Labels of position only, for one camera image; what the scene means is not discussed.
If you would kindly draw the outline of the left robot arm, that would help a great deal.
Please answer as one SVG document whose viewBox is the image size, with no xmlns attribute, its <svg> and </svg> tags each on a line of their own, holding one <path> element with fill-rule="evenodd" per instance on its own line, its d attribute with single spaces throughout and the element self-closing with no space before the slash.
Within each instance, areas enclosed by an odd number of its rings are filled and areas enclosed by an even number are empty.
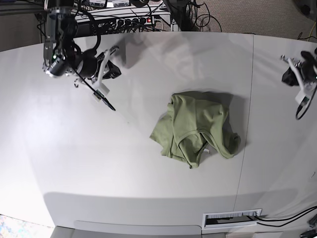
<svg viewBox="0 0 317 238">
<path fill-rule="evenodd" d="M 298 86 L 300 91 L 295 97 L 301 107 L 307 107 L 317 90 L 317 57 L 311 52 L 301 51 L 302 59 L 282 55 L 280 60 L 288 65 L 282 82 L 290 87 Z"/>
</svg>

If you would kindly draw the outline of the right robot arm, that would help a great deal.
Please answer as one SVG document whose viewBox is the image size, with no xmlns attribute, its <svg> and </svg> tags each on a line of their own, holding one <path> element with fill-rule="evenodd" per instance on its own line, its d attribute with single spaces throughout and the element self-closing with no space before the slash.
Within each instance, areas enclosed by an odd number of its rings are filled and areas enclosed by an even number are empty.
<svg viewBox="0 0 317 238">
<path fill-rule="evenodd" d="M 96 100 L 113 110 L 113 105 L 106 98 L 108 88 L 103 81 L 121 75 L 119 67 L 111 61 L 119 46 L 114 45 L 98 53 L 102 39 L 100 28 L 93 15 L 82 7 L 80 0 L 46 0 L 44 10 L 47 13 L 44 73 L 51 78 L 74 76 L 75 87 L 84 85 L 89 88 Z M 87 17 L 97 37 L 96 43 L 85 51 L 74 41 L 79 30 L 78 14 Z"/>
</svg>

